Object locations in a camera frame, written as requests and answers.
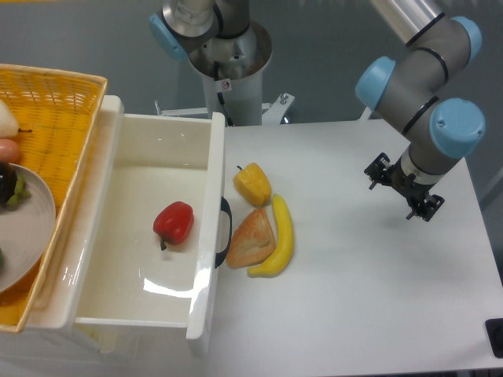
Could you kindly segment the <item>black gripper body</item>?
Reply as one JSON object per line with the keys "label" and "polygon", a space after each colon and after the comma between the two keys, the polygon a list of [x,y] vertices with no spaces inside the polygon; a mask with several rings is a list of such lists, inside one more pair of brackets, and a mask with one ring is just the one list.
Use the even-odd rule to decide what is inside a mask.
{"label": "black gripper body", "polygon": [[401,165],[396,163],[383,172],[383,178],[384,185],[403,196],[410,208],[425,208],[431,186],[415,182],[415,174],[404,173]]}

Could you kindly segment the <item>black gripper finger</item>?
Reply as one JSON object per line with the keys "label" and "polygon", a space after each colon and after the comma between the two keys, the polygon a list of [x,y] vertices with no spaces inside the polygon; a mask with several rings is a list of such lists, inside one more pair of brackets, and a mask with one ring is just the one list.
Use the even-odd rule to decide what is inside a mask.
{"label": "black gripper finger", "polygon": [[410,208],[406,220],[417,217],[424,221],[430,221],[437,210],[445,203],[445,200],[441,196],[426,194],[422,197],[407,197],[406,202]]}
{"label": "black gripper finger", "polygon": [[386,187],[392,186],[392,173],[395,165],[390,162],[386,153],[381,152],[365,169],[364,174],[369,178],[371,184],[369,190],[373,190],[377,185]]}

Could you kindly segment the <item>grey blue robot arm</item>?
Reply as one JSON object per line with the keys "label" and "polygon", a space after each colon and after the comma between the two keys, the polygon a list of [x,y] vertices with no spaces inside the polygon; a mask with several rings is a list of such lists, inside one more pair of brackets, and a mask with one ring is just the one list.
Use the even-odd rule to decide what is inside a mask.
{"label": "grey blue robot arm", "polygon": [[[429,221],[443,205],[431,188],[482,139],[486,121],[472,102],[441,101],[438,90],[479,53],[482,35],[464,17],[446,17],[433,1],[375,1],[373,8],[409,49],[401,62],[381,57],[358,80],[357,98],[409,141],[397,162],[380,154],[365,169],[372,185],[394,189],[411,217]],[[204,84],[209,113],[228,126],[258,126],[262,73],[272,56],[268,32],[246,1],[168,1],[149,18],[152,35],[176,60],[188,60]]]}

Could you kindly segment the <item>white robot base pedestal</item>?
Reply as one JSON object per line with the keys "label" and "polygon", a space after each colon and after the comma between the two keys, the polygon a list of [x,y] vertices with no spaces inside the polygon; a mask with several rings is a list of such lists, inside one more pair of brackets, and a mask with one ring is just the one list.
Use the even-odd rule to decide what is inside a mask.
{"label": "white robot base pedestal", "polygon": [[228,126],[262,123],[263,71],[272,56],[266,29],[251,21],[236,38],[213,38],[189,55],[199,74],[207,113],[222,113]]}

